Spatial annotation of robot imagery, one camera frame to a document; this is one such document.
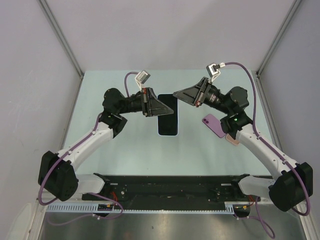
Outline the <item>blue cased phone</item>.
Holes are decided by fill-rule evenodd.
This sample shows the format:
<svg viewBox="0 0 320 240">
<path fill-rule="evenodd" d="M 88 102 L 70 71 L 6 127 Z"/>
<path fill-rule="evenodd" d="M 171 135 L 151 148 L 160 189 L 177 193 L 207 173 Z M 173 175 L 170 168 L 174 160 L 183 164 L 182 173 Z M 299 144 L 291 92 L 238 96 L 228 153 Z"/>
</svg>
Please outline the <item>blue cased phone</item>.
<svg viewBox="0 0 320 240">
<path fill-rule="evenodd" d="M 173 114 L 158 117 L 157 127 L 160 136 L 177 136 L 179 133 L 179 105 L 173 94 L 159 94 L 158 99 L 173 110 Z"/>
</svg>

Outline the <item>purple phone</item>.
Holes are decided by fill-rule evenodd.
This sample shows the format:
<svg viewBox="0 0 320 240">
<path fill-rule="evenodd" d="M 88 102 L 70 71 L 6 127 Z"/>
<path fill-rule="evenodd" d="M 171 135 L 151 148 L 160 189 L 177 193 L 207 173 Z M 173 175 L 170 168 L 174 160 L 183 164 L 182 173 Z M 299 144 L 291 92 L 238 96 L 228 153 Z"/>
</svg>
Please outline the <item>purple phone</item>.
<svg viewBox="0 0 320 240">
<path fill-rule="evenodd" d="M 212 114 L 206 115 L 202 122 L 220 139 L 225 137 L 226 133 L 223 132 L 221 122 Z"/>
</svg>

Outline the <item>pink phone case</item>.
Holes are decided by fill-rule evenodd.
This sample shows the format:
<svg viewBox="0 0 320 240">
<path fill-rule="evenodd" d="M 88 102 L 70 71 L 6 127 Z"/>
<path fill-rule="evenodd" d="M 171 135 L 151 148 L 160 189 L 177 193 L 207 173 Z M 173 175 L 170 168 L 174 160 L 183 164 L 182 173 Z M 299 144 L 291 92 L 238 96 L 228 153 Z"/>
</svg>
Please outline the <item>pink phone case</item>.
<svg viewBox="0 0 320 240">
<path fill-rule="evenodd" d="M 229 134 L 225 136 L 225 139 L 234 146 L 238 146 L 240 144 L 238 140 L 232 138 L 232 136 L 230 136 Z"/>
</svg>

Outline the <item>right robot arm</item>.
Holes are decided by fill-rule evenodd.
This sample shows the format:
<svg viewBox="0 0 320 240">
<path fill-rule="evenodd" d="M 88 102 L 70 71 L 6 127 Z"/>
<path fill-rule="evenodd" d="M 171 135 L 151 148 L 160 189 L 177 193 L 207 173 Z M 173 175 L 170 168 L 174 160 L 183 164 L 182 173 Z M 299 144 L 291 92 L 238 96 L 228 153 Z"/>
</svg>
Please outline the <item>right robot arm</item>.
<svg viewBox="0 0 320 240">
<path fill-rule="evenodd" d="M 241 175 L 230 188 L 235 200 L 242 201 L 248 195 L 262 197 L 270 199 L 283 212 L 306 202 L 306 212 L 310 212 L 312 167 L 306 162 L 298 163 L 263 138 L 245 112 L 249 105 L 246 89 L 236 86 L 222 94 L 207 77 L 203 77 L 196 85 L 176 91 L 173 96 L 191 106 L 205 104 L 225 113 L 226 116 L 220 120 L 223 132 L 253 153 L 272 176 L 268 179 Z"/>
</svg>

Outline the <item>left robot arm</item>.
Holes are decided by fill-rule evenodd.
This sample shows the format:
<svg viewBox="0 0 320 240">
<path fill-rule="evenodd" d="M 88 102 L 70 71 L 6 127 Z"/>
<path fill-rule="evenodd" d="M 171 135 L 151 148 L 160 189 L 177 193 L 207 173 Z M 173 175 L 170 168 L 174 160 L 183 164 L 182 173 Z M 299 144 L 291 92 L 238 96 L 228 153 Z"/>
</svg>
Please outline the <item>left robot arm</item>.
<svg viewBox="0 0 320 240">
<path fill-rule="evenodd" d="M 110 196 L 111 188 L 98 174 L 77 175 L 76 170 L 100 146 L 113 140 L 125 127 L 123 114 L 141 112 L 145 117 L 166 116 L 174 110 L 158 100 L 151 87 L 129 97 L 118 89 L 110 88 L 104 93 L 103 111 L 98 114 L 90 131 L 57 153 L 47 151 L 41 159 L 38 175 L 38 202 L 42 206 L 53 203 L 42 199 L 44 190 L 54 196 L 54 201 L 69 200 L 74 194 L 93 194 L 100 200 Z"/>
</svg>

